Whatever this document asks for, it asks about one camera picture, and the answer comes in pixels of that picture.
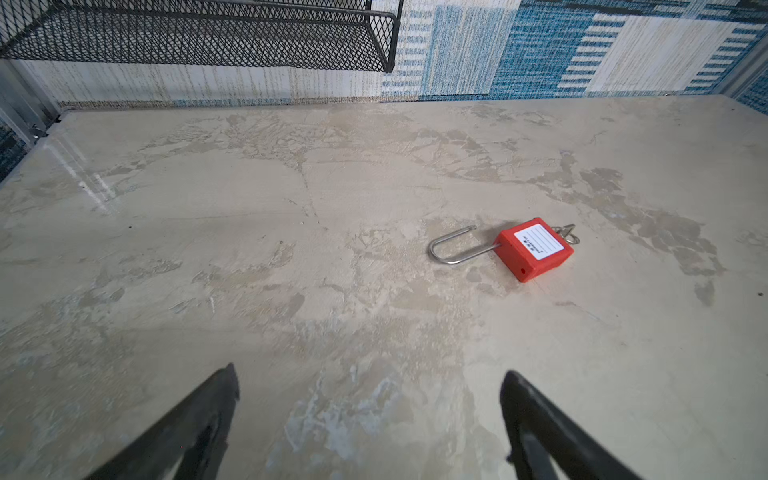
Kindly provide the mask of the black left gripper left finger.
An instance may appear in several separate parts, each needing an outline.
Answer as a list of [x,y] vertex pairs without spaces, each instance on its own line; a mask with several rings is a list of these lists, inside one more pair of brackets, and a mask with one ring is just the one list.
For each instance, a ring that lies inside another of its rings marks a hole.
[[240,387],[232,363],[216,370],[89,479],[215,479]]

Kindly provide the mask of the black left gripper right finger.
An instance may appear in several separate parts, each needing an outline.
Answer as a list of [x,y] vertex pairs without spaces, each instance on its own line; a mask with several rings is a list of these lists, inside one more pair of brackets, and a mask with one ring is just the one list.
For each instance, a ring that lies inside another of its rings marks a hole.
[[519,372],[505,374],[499,400],[519,479],[638,477]]

